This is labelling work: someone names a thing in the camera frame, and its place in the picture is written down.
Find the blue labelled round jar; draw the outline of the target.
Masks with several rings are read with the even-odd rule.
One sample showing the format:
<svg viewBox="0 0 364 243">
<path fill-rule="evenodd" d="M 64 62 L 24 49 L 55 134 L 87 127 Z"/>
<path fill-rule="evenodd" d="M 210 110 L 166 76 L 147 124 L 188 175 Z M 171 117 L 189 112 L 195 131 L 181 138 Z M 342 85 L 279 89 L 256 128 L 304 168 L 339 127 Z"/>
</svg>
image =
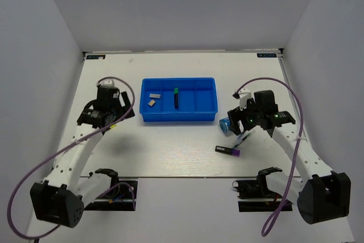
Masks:
<svg viewBox="0 0 364 243">
<path fill-rule="evenodd" d="M 227 134 L 229 132 L 229 127 L 230 127 L 230 120 L 229 120 L 229 118 L 228 117 L 225 117 L 223 119 L 220 119 L 219 120 L 219 126 L 220 126 L 221 131 L 224 134 Z"/>
</svg>

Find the grey white eraser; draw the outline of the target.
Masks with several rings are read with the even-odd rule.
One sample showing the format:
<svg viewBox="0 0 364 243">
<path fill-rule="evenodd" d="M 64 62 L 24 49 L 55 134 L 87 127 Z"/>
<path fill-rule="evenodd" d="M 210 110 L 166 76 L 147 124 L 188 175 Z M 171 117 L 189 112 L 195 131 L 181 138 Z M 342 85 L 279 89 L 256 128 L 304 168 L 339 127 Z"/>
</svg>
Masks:
<svg viewBox="0 0 364 243">
<path fill-rule="evenodd" d="M 160 99 L 161 98 L 161 94 L 156 94 L 156 93 L 150 93 L 149 94 L 150 98 L 155 98 L 155 99 Z"/>
</svg>

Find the purple capped black highlighter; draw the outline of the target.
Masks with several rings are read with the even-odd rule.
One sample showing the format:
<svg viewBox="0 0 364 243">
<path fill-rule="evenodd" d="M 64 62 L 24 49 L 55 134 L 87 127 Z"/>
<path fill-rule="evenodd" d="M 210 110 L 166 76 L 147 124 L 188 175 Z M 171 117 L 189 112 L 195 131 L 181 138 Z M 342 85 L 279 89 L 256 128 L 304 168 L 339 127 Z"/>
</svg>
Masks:
<svg viewBox="0 0 364 243">
<path fill-rule="evenodd" d="M 216 146 L 215 152 L 225 154 L 225 155 L 230 155 L 230 156 L 236 156 L 236 157 L 240 156 L 239 150 L 237 150 L 235 148 L 229 148 L 229 147 L 223 147 L 223 146 Z"/>
</svg>

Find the green capped black highlighter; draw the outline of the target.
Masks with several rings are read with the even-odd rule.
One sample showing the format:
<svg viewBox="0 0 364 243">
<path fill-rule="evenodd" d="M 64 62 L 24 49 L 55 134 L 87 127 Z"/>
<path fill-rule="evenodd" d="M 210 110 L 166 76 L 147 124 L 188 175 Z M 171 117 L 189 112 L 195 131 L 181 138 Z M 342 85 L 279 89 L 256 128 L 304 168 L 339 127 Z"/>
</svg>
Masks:
<svg viewBox="0 0 364 243">
<path fill-rule="evenodd" d="M 173 99 L 174 99 L 174 108 L 179 108 L 179 89 L 175 88 L 173 91 Z"/>
</svg>

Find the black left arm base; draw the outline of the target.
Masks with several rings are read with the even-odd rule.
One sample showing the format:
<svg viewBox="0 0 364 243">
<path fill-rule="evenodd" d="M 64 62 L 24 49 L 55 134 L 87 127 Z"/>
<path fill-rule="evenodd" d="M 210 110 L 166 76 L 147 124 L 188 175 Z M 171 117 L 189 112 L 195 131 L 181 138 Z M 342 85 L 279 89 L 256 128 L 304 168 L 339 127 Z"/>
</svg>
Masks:
<svg viewBox="0 0 364 243">
<path fill-rule="evenodd" d="M 121 185 L 90 203 L 86 211 L 135 211 L 137 204 L 137 180 L 120 180 Z"/>
</svg>

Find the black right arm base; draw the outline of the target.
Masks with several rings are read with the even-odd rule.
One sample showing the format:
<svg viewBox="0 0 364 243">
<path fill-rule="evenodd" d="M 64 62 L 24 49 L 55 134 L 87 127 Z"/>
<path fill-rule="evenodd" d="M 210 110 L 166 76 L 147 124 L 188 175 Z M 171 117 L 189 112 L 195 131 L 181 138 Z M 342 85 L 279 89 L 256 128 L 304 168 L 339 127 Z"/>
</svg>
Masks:
<svg viewBox="0 0 364 243">
<path fill-rule="evenodd" d="M 238 192 L 238 210 L 244 213 L 274 212 L 283 204 L 282 211 L 292 211 L 299 190 L 291 188 L 286 197 L 287 201 L 284 202 L 287 179 L 281 169 L 270 167 L 258 171 L 254 179 L 233 181 L 232 187 Z"/>
</svg>

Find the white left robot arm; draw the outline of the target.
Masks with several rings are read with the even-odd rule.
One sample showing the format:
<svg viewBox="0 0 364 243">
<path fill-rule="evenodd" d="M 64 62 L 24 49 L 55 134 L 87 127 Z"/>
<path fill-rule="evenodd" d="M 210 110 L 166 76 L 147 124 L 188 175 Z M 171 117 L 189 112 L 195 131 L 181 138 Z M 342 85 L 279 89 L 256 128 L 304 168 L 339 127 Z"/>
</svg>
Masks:
<svg viewBox="0 0 364 243">
<path fill-rule="evenodd" d="M 109 128 L 121 117 L 135 114 L 126 92 L 111 81 L 97 87 L 97 97 L 83 108 L 73 135 L 75 147 L 60 155 L 51 173 L 30 189 L 32 205 L 38 220 L 69 228 L 75 227 L 84 209 L 98 197 L 113 197 L 119 193 L 118 173 L 99 168 L 81 180 L 81 173 L 94 148 L 104 136 L 99 129 Z"/>
</svg>

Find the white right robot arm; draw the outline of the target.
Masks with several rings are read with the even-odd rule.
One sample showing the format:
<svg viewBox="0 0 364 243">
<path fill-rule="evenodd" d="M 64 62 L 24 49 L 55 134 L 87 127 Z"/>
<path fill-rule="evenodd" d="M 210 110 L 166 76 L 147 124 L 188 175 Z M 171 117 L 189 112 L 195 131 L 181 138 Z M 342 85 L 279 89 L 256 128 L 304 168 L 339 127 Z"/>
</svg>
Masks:
<svg viewBox="0 0 364 243">
<path fill-rule="evenodd" d="M 307 140 L 299 138 L 299 127 L 287 111 L 279 111 L 271 90 L 251 93 L 243 88 L 234 98 L 239 106 L 228 111 L 229 130 L 235 135 L 256 126 L 266 131 L 295 165 L 301 181 L 293 180 L 287 200 L 296 204 L 308 224 L 349 214 L 351 181 L 335 172 L 316 154 Z"/>
</svg>

